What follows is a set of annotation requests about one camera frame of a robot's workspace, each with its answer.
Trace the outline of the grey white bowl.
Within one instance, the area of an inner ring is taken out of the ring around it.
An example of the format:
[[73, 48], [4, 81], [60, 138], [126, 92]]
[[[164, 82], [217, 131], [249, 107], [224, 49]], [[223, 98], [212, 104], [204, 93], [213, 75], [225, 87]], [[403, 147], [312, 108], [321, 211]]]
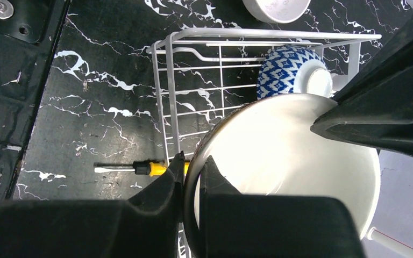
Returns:
[[288, 24], [301, 17], [311, 0], [242, 0], [257, 20], [272, 24]]

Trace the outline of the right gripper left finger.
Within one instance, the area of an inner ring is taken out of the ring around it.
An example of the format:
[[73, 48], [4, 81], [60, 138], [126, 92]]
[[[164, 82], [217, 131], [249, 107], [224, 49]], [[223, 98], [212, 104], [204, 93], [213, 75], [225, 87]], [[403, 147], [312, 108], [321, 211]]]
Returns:
[[0, 204], [0, 257], [177, 257], [184, 154], [129, 199]]

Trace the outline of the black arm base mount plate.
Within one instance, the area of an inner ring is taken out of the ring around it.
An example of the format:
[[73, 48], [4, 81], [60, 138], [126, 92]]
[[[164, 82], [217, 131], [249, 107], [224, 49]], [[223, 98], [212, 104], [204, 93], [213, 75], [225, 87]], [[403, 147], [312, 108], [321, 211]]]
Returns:
[[0, 202], [29, 142], [69, 1], [0, 1]]

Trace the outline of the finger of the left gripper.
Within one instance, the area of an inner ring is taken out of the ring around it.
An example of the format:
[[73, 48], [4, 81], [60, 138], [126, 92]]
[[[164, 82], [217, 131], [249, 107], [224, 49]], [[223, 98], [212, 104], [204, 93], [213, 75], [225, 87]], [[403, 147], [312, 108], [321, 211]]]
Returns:
[[413, 16], [334, 100], [314, 133], [413, 157]]

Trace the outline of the yellow handled screwdriver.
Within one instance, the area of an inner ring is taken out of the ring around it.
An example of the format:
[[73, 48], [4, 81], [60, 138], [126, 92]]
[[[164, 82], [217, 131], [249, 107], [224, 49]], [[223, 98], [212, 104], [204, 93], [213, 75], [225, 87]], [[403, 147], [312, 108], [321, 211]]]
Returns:
[[110, 172], [131, 172], [136, 175], [160, 176], [165, 173], [167, 167], [161, 163], [154, 163], [149, 161], [136, 161], [129, 165], [109, 165], [100, 166], [96, 164], [94, 172], [98, 174]]

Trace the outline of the white bowl brown rim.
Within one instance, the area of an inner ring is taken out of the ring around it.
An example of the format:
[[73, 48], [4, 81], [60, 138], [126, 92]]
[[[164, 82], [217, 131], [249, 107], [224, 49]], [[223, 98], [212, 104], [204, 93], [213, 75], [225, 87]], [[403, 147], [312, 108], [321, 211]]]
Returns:
[[323, 138], [310, 127], [336, 106], [310, 94], [285, 94], [244, 105], [223, 118], [200, 141], [187, 170], [187, 242], [196, 257], [201, 169], [212, 156], [242, 194], [325, 195], [349, 209], [359, 238], [365, 237], [380, 194], [374, 148]]

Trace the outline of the white pvc pipe frame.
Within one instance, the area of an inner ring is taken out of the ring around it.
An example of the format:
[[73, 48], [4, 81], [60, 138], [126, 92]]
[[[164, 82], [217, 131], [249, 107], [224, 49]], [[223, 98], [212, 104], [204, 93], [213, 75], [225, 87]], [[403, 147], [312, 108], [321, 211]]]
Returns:
[[366, 233], [366, 238], [368, 240], [375, 241], [380, 245], [404, 256], [404, 257], [413, 257], [413, 248], [409, 245], [382, 233], [377, 230], [376, 227], [371, 227]]

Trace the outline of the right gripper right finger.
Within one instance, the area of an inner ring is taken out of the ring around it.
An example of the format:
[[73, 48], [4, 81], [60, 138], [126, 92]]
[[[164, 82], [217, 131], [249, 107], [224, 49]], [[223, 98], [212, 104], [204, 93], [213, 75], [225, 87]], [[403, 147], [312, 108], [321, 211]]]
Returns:
[[241, 194], [212, 157], [200, 182], [200, 257], [365, 256], [337, 199]]

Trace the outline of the red patterned blue bowl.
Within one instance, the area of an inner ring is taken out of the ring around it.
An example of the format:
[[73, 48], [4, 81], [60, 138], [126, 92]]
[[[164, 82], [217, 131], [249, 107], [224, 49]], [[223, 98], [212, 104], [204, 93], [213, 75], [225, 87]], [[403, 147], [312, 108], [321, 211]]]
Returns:
[[329, 98], [331, 74], [323, 58], [301, 46], [281, 46], [265, 57], [257, 78], [257, 99], [303, 93]]

